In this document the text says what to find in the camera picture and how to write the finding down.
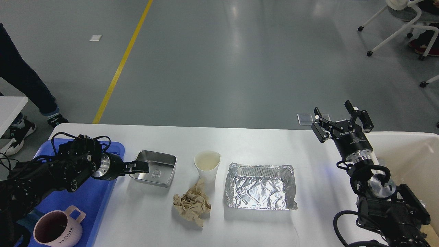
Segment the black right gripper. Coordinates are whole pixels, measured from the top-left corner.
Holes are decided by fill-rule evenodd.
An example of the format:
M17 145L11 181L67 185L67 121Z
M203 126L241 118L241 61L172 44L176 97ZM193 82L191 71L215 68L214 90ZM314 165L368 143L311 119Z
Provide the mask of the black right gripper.
M369 133L373 130L374 125L366 110L355 108L349 100L344 105L350 114L350 120L337 121L336 125L340 130L335 128L335 122L325 119L317 107L314 108L315 119L311 128L320 143L333 139L340 156L343 160L348 161L348 157L353 153L361 150L373 151L362 130ZM357 118L360 119L363 128L355 124Z

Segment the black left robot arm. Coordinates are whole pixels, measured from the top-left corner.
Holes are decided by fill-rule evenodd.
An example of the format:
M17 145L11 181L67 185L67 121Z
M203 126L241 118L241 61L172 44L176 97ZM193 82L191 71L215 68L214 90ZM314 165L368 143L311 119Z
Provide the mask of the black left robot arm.
M124 162L108 152L110 144L100 137L73 136L55 147L53 156L40 155L17 162L5 181L1 181L1 246L13 247L20 239L28 246L30 232L17 223L54 191L75 192L88 178L111 181L119 176L148 173L149 163Z

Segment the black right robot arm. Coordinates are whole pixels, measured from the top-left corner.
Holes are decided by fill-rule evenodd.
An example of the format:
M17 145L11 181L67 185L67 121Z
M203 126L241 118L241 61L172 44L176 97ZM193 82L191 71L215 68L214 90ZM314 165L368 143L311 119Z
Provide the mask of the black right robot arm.
M345 247L382 247L377 240L347 243L338 228L346 214L356 215L356 225L379 234L387 247L428 247L427 235L421 231L430 224L425 206L406 184L397 185L390 170L373 161L373 147L366 137L374 125L366 110L355 108L349 100L345 108L350 118L333 122L314 108L312 131L319 142L331 139L341 156L336 166L345 170L349 184L357 195L356 211L344 210L334 216L333 228Z

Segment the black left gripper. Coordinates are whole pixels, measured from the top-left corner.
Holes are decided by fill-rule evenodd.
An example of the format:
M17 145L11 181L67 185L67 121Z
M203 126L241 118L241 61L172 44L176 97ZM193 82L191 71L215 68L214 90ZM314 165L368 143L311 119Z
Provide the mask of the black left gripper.
M149 163L144 161L125 162L113 153L101 153L100 167L92 174L97 180L111 181L119 175L149 173Z

